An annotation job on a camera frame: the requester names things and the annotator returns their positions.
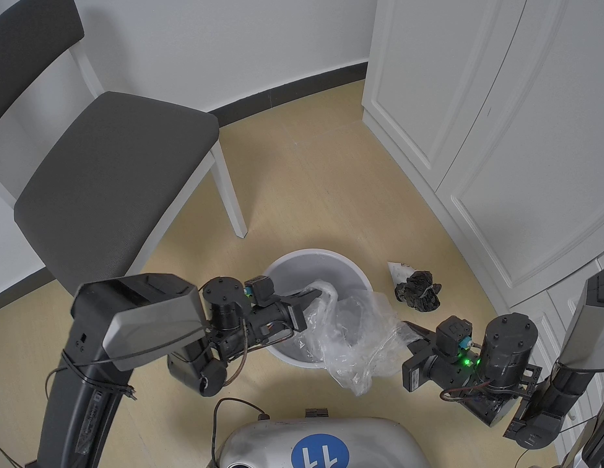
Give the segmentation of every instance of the gray upholstered cushion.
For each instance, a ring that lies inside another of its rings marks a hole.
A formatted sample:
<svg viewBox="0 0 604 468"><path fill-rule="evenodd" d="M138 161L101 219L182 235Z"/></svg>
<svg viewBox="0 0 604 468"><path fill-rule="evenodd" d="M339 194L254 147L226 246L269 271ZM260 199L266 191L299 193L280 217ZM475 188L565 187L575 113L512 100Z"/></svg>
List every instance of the gray upholstered cushion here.
<svg viewBox="0 0 604 468"><path fill-rule="evenodd" d="M218 134L212 114L105 92L35 171L16 223L68 291L122 276Z"/></svg>
<svg viewBox="0 0 604 468"><path fill-rule="evenodd" d="M20 0L0 15L0 118L51 62L83 38L74 0Z"/></svg>

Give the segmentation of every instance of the blue sticker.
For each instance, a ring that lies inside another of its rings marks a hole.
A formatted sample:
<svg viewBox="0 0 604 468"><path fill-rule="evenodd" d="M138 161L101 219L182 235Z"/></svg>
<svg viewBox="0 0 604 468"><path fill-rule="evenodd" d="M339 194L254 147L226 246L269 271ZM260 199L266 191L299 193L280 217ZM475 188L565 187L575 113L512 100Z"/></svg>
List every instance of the blue sticker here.
<svg viewBox="0 0 604 468"><path fill-rule="evenodd" d="M347 468L349 451L341 439L316 433L300 440L291 453L293 468Z"/></svg>

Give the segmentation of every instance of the wooden floor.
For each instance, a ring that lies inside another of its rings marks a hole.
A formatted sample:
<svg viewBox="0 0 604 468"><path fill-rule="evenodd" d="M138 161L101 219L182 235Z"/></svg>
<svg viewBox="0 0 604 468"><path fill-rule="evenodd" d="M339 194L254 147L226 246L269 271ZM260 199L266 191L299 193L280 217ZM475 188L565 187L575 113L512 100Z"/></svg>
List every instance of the wooden floor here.
<svg viewBox="0 0 604 468"><path fill-rule="evenodd" d="M218 276L248 279L282 254L327 248L356 262L376 291L394 301L387 261L428 269L442 283L441 307L421 314L394 302L403 319L428 328L451 314L468 318L481 341L492 305L452 240L387 152L362 123L363 83L302 98L221 131L221 144L248 225L235 237L212 177L178 215L146 267L197 285ZM44 378L56 367L71 317L56 281L0 310L0 446L24 464L35 458L45 410ZM502 438L509 415L489 429L428 383L409 394L400 374L374 379L354 397L324 370L288 366L267 351L249 355L239 379L205 399L168 375L165 359L135 370L138 401L123 399L101 467L203 467L210 458L212 409L240 397L272 418L305 408L331 416L399 421L433 467L512 468L523 452ZM256 419L241 404L220 410L218 438ZM556 464L553 447L525 455L521 467ZM8 463L0 455L0 467Z"/></svg>

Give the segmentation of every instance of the white chair leg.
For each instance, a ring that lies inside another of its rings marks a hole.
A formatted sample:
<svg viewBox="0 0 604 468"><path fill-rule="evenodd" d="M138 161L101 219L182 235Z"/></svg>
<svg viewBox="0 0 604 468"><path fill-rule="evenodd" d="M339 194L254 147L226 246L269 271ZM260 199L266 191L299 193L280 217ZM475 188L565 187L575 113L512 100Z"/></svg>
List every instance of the white chair leg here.
<svg viewBox="0 0 604 468"><path fill-rule="evenodd" d="M233 188L233 181L230 180L230 174L228 173L228 167L226 166L224 153L222 152L219 140L211 148L211 154L215 158L215 163L213 163L213 166L211 167L215 185L218 186L220 196L222 201L224 201L224 207L228 213L230 223L233 224L235 234L240 238L244 238L248 233L248 228L243 221L241 208L239 207L235 189Z"/></svg>

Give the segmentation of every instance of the round gray trash can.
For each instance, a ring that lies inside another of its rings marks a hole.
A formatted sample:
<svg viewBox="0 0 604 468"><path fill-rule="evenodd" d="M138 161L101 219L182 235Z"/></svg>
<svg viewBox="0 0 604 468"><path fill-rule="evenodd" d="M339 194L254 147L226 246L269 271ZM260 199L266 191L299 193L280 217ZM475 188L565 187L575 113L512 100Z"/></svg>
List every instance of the round gray trash can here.
<svg viewBox="0 0 604 468"><path fill-rule="evenodd" d="M265 272L274 281L277 294L291 294L303 290L312 282L321 279L333 285L339 299L347 298L352 290L373 291L365 273L342 254L315 248L298 250L281 256ZM281 361L300 368L323 368L289 341L268 347Z"/></svg>

